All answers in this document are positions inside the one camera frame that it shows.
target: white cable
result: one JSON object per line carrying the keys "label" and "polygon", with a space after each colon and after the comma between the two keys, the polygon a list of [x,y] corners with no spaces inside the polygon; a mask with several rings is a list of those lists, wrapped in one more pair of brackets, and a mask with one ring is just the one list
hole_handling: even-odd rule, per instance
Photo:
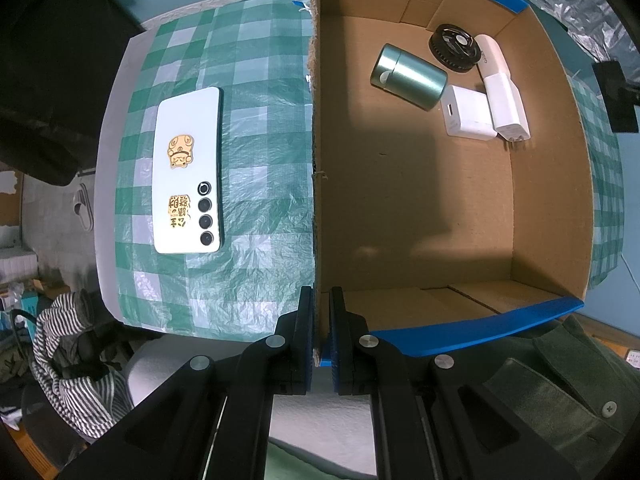
{"label": "white cable", "polygon": [[636,280],[636,277],[631,272],[631,267],[629,267],[629,264],[626,262],[625,255],[620,253],[620,257],[622,258],[622,261],[625,263],[626,270],[629,271],[629,275],[631,276],[631,279],[634,281],[634,285],[636,286],[636,289],[638,290],[638,292],[640,292],[640,285],[638,285],[638,281]]}

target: green metallic cylinder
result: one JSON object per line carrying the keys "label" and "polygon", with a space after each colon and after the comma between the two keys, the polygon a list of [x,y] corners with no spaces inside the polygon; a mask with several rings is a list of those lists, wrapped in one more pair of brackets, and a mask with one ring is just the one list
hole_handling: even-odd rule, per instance
{"label": "green metallic cylinder", "polygon": [[407,51],[386,44],[370,78],[371,84],[431,110],[444,92],[447,73]]}

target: gold text sticker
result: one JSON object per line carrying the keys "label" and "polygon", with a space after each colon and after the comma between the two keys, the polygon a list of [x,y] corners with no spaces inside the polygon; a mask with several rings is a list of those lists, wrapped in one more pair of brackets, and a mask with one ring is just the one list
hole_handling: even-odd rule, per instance
{"label": "gold text sticker", "polygon": [[171,227],[184,227],[189,219],[189,195],[171,195],[169,197],[169,218]]}
{"label": "gold text sticker", "polygon": [[169,141],[166,150],[171,168],[186,168],[193,161],[193,137],[178,135]]}

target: white slipper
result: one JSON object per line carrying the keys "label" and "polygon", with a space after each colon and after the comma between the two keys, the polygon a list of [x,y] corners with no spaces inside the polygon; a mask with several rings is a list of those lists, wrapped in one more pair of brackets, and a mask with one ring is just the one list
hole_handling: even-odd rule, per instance
{"label": "white slipper", "polygon": [[74,213],[78,215],[82,228],[89,232],[94,228],[94,212],[91,210],[89,193],[86,186],[80,183],[78,190],[74,193]]}

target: checkered tablecloth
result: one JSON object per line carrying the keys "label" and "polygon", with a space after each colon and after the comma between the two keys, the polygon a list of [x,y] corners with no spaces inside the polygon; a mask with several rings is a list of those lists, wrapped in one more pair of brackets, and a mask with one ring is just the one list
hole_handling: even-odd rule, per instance
{"label": "checkered tablecloth", "polygon": [[[116,273],[127,323],[257,340],[314,281],[311,17],[293,0],[247,0],[162,25],[133,92],[118,162]],[[151,175],[158,105],[222,89],[217,253],[154,249]]]}
{"label": "checkered tablecloth", "polygon": [[625,194],[618,138],[611,132],[602,97],[568,78],[580,111],[593,181],[593,250],[589,288],[618,266],[625,229]]}

